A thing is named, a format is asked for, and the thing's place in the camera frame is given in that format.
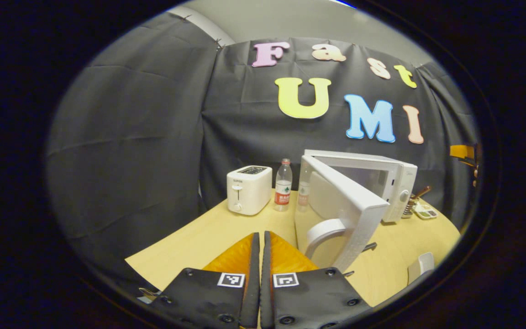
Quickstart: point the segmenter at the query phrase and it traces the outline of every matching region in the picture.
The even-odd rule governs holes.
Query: letter m
[[[368,137],[372,139],[378,127],[379,132],[376,134],[376,139],[388,143],[395,141],[391,120],[393,106],[390,102],[378,101],[374,106],[374,111],[371,112],[367,102],[358,95],[348,94],[344,96],[344,100],[350,105],[350,129],[346,131],[348,137],[359,139],[365,137],[361,129],[361,126],[364,126]]]

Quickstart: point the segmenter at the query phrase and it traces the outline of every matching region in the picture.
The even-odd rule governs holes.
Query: wooden table
[[[231,212],[224,200],[175,233],[126,259],[142,277],[163,290],[184,267],[201,269],[238,240],[259,232],[260,258],[263,233],[273,231],[294,246],[294,214],[298,194],[292,191],[289,209],[278,212],[271,200],[261,212],[246,216]],[[436,265],[460,238],[456,227],[444,215],[423,220],[413,215],[396,223],[377,227],[371,242],[378,246],[363,252],[347,271],[351,285],[370,306],[376,306],[407,286],[407,267],[418,256],[432,252]]]

